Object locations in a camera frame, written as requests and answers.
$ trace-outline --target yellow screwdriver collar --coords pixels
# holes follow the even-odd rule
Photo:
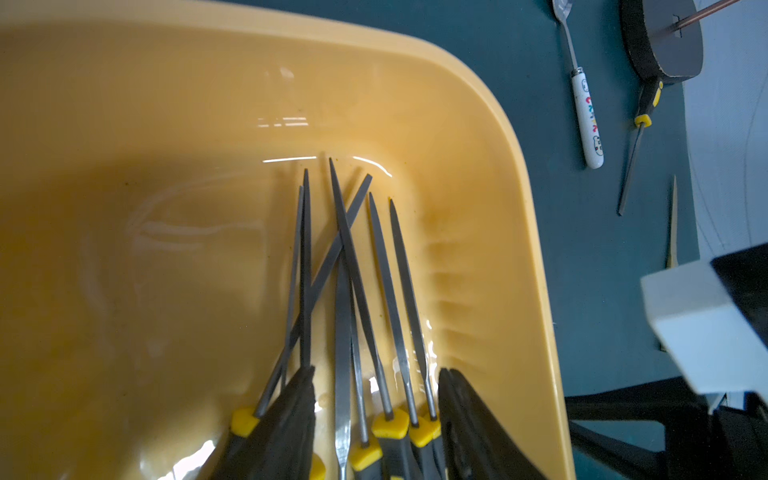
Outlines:
[[[230,422],[230,431],[239,437],[247,438],[256,428],[256,425],[259,425],[259,419],[253,416],[255,411],[254,407],[243,407],[235,410]]]
[[[440,433],[440,419],[433,422],[429,417],[419,418],[419,426],[415,427],[411,425],[411,429],[408,431],[408,435],[411,437],[411,443],[420,449],[426,447],[428,443],[438,438]]]
[[[363,447],[359,442],[349,450],[349,464],[355,472],[362,472],[379,461],[384,456],[379,440],[376,437],[368,439],[368,446]]]
[[[387,421],[383,413],[376,416],[373,420],[373,425],[371,425],[373,435],[380,439],[400,440],[405,438],[408,434],[408,425],[411,423],[408,414],[401,409],[394,409],[393,413],[395,418],[389,421]]]

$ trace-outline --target spoon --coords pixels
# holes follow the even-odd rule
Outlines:
[[[576,116],[578,118],[578,128],[581,134],[581,146],[584,149],[584,159],[589,168],[600,168],[603,164],[603,144],[600,140],[598,131],[598,121],[594,117],[594,108],[592,107],[592,96],[589,95],[587,85],[587,76],[584,69],[578,66],[576,54],[574,52],[571,33],[568,30],[566,19],[571,13],[573,0],[552,0],[552,11],[554,17],[565,28],[565,37],[568,39],[568,50],[571,53],[571,88],[574,92],[574,101],[576,102]]]

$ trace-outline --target metal shaft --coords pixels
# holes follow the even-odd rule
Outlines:
[[[411,326],[413,347],[416,350],[416,359],[419,361],[419,369],[422,371],[422,379],[424,380],[429,418],[432,421],[435,421],[437,420],[437,409],[435,408],[435,397],[432,394],[432,380],[429,375],[429,363],[427,362],[427,352],[424,346],[422,325],[419,319],[419,308],[416,306],[416,296],[413,289],[413,281],[411,280],[411,269],[408,265],[408,256],[406,255],[406,244],[402,238],[400,220],[397,217],[395,202],[392,200],[389,201],[389,219],[392,222],[392,238],[395,241],[395,256],[397,257],[397,267],[400,272],[402,296],[406,302],[408,322]]]
[[[692,25],[698,22],[699,20],[701,20],[702,18],[708,17],[709,15],[712,15],[714,12],[718,12],[719,10],[726,8],[728,5],[732,5],[738,1],[739,0],[720,0],[719,2],[713,3],[712,5],[699,10],[693,15],[683,18],[679,22],[676,22],[675,24],[672,25],[672,28],[674,30],[680,30],[681,28],[686,28],[688,25]]]
[[[362,331],[366,336],[368,350],[370,351],[371,359],[373,360],[373,368],[376,370],[376,382],[379,384],[379,394],[382,399],[384,416],[387,420],[392,420],[395,418],[395,414],[392,410],[392,400],[389,398],[389,389],[386,385],[384,366],[382,365],[381,357],[379,357],[379,350],[376,348],[376,338],[373,336],[371,312],[368,310],[366,292],[362,287],[362,274],[360,273],[360,265],[357,263],[355,244],[352,242],[352,232],[349,230],[349,223],[346,221],[346,215],[344,215],[344,200],[341,195],[339,178],[336,176],[333,160],[329,158],[328,161],[331,167],[331,184],[333,187],[333,202],[336,204],[336,220],[339,223],[339,233],[341,234],[342,245],[344,246],[344,258],[346,260],[346,265],[349,268],[349,276],[352,278],[355,298],[357,298],[357,308],[360,311]]]
[[[397,360],[400,365],[402,385],[406,391],[408,414],[411,419],[411,425],[419,426],[419,415],[416,411],[416,402],[413,399],[413,387],[411,386],[408,352],[406,351],[405,339],[402,336],[402,325],[400,324],[400,315],[397,311],[397,299],[395,298],[395,286],[392,283],[392,272],[389,271],[389,259],[387,258],[386,245],[384,244],[384,232],[382,231],[379,212],[376,209],[376,202],[373,201],[373,194],[370,192],[368,193],[368,205],[371,209],[374,251],[376,253],[376,261],[379,264],[379,273],[381,273],[386,309],[389,314],[389,326],[392,328],[392,338],[395,340],[395,351],[397,352]]]
[[[643,137],[643,131],[645,130],[645,124],[641,124],[637,131],[637,137],[634,140],[634,147],[632,147],[632,153],[629,156],[629,163],[627,164],[627,174],[624,175],[624,186],[621,188],[621,200],[619,200],[619,215],[624,215],[624,207],[627,206],[627,195],[629,194],[629,186],[632,183],[632,174],[634,172],[635,157],[637,156],[637,149],[640,147],[640,139]]]
[[[312,310],[310,288],[312,285],[312,211],[310,209],[310,173],[304,169],[304,212],[301,222],[301,281],[299,282],[301,315],[301,366],[309,368],[312,355]]]
[[[339,459],[339,480],[346,479],[346,463],[352,433],[350,380],[352,376],[352,309],[349,274],[343,257],[339,261],[336,278],[336,340],[335,340],[335,397],[336,457]]]
[[[368,189],[371,186],[371,180],[373,180],[373,177],[370,175],[366,175],[366,177],[362,179],[362,184],[360,185],[360,188],[357,189],[355,198],[352,200],[352,205],[349,206],[349,210],[346,212],[346,219],[349,223],[354,223],[355,219],[357,218],[357,214],[360,212],[360,207],[362,207],[362,202],[365,201],[366,194],[368,193]],[[323,287],[326,285],[328,278],[331,276],[333,266],[336,264],[336,259],[339,258],[339,254],[341,253],[341,247],[341,236],[339,233],[336,233],[336,237],[333,239],[331,247],[328,249],[328,254],[326,255],[325,260],[323,260],[323,264],[320,265],[320,269],[317,271],[317,275],[315,275],[315,281],[312,282],[312,288],[310,289],[310,308],[313,308],[317,303],[317,299],[319,299],[320,294],[323,291]],[[294,321],[293,328],[290,331],[290,348],[288,349],[287,353],[288,357],[290,357],[291,350],[293,350],[293,347],[299,340],[299,334],[301,334],[300,315]],[[282,358],[283,355],[286,355],[285,351],[280,354],[280,358]],[[257,403],[256,411],[254,413],[256,418],[260,419],[264,416],[264,413],[266,413],[266,408],[270,404],[272,394],[275,393],[275,388],[277,387],[277,382],[280,379],[281,372],[281,365],[280,362],[278,362],[272,369],[270,378],[266,381],[266,386],[261,392],[261,397],[259,398],[259,402]]]
[[[574,42],[571,40],[571,31],[568,30],[568,23],[566,21],[562,22],[563,28],[565,28],[565,37],[568,40],[568,50],[571,53],[571,70],[576,70],[578,67],[578,63],[576,62],[576,52],[574,51]]]
[[[304,186],[299,185],[299,202],[296,207],[296,232],[293,235],[293,260],[290,267],[290,286],[288,287],[288,314],[286,315],[286,342],[280,355],[280,371],[283,381],[282,389],[286,388],[288,377],[288,352],[290,352],[290,327],[293,319],[293,295],[296,292],[296,268],[299,263],[299,248],[301,248],[301,219],[304,211]]]
[[[349,291],[352,292],[352,283],[349,283]],[[362,365],[360,363],[360,344],[357,336],[357,318],[355,317],[355,305],[352,296],[349,297],[349,309],[352,314],[352,364],[355,369],[355,395],[357,397],[357,416],[360,427],[360,443],[363,448],[368,448],[370,440],[368,439],[368,425],[366,421],[366,399],[362,390]]]

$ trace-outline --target teal surface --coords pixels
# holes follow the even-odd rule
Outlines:
[[[678,257],[697,260],[683,89],[666,87],[644,134],[623,217],[616,214],[639,79],[624,52],[617,0],[575,0],[568,19],[605,152],[584,166],[568,46],[545,0],[253,0],[241,2],[367,25],[430,41],[491,89],[520,140],[531,178],[566,395],[679,375],[656,350],[640,278],[664,268],[672,177],[679,188]],[[601,432],[656,450],[660,425],[604,422]],[[581,454],[579,478],[616,478]]]

